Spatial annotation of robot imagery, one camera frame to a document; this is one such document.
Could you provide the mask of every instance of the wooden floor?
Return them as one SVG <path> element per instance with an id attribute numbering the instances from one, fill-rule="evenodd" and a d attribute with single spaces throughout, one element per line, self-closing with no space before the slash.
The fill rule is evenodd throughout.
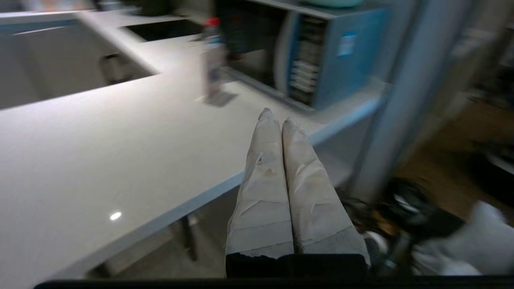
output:
<path id="1" fill-rule="evenodd" d="M 499 208 L 514 226 L 514 208 L 482 191 L 467 171 L 474 142 L 491 139 L 514 139 L 514 112 L 473 102 L 404 162 L 396 176 L 418 182 L 438 206 L 463 219 L 478 200 L 484 200 Z"/>

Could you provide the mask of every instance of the kitchen counter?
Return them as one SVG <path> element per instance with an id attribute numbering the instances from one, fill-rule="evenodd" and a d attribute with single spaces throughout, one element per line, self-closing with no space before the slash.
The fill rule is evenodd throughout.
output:
<path id="1" fill-rule="evenodd" d="M 1 288 L 77 277 L 237 186 L 265 107 L 317 144 L 379 105 L 380 84 L 302 112 L 237 81 L 230 102 L 208 105 L 195 36 L 120 28 L 172 17 L 74 16 L 155 75 L 0 111 Z"/>

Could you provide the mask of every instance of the kitchen island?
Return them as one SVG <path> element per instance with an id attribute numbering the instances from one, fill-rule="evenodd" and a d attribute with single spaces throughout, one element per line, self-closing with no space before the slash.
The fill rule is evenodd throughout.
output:
<path id="1" fill-rule="evenodd" d="M 121 28 L 173 17 L 69 17 L 153 75 L 0 111 L 1 288 L 80 276 L 237 186 L 265 107 L 316 145 L 380 105 L 381 83 L 306 112 L 238 81 L 209 105 L 197 36 L 143 42 Z"/>

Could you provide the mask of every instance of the bottle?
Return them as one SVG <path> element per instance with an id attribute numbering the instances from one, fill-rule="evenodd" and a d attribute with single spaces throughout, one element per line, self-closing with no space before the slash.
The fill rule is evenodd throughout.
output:
<path id="1" fill-rule="evenodd" d="M 206 66 L 206 97 L 208 102 L 215 102 L 222 93 L 222 67 L 225 65 L 225 46 L 221 43 L 219 19 L 212 17 L 207 20 L 204 28 L 204 53 Z"/>

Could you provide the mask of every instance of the sticker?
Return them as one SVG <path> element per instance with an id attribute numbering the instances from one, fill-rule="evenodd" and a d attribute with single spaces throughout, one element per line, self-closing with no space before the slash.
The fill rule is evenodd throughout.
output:
<path id="1" fill-rule="evenodd" d="M 353 53 L 356 37 L 357 35 L 355 32 L 347 32 L 343 34 L 341 41 L 339 42 L 339 51 L 337 53 L 338 57 L 348 56 Z"/>

